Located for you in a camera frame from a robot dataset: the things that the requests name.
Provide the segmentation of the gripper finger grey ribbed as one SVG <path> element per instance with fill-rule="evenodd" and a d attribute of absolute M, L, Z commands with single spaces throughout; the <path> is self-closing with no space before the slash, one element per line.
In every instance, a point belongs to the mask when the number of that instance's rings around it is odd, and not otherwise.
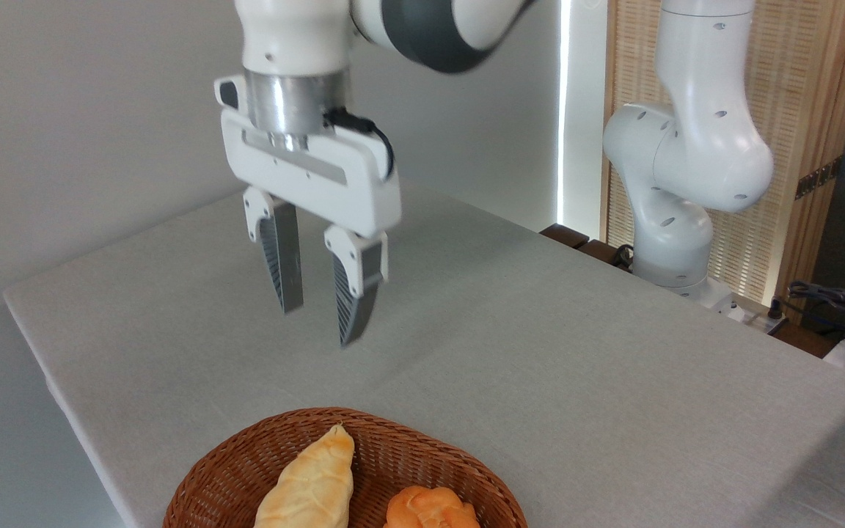
<path fill-rule="evenodd" d="M 340 225 L 329 225 L 324 243 L 332 255 L 338 333 L 344 348 L 365 333 L 378 289 L 388 280 L 388 235 L 362 238 Z"/>
<path fill-rule="evenodd" d="M 279 307 L 288 314 L 303 304 L 296 207 L 250 186 L 244 192 L 244 212 L 249 239 L 260 243 Z"/>

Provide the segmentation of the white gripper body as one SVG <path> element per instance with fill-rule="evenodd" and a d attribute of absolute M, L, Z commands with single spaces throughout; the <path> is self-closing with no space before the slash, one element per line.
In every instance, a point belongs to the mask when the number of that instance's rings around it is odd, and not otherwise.
<path fill-rule="evenodd" d="M 332 126 L 305 137 L 305 150 L 271 141 L 249 120 L 244 77 L 215 80 L 226 159 L 242 183 L 371 238 L 401 220 L 401 191 L 385 141 Z"/>

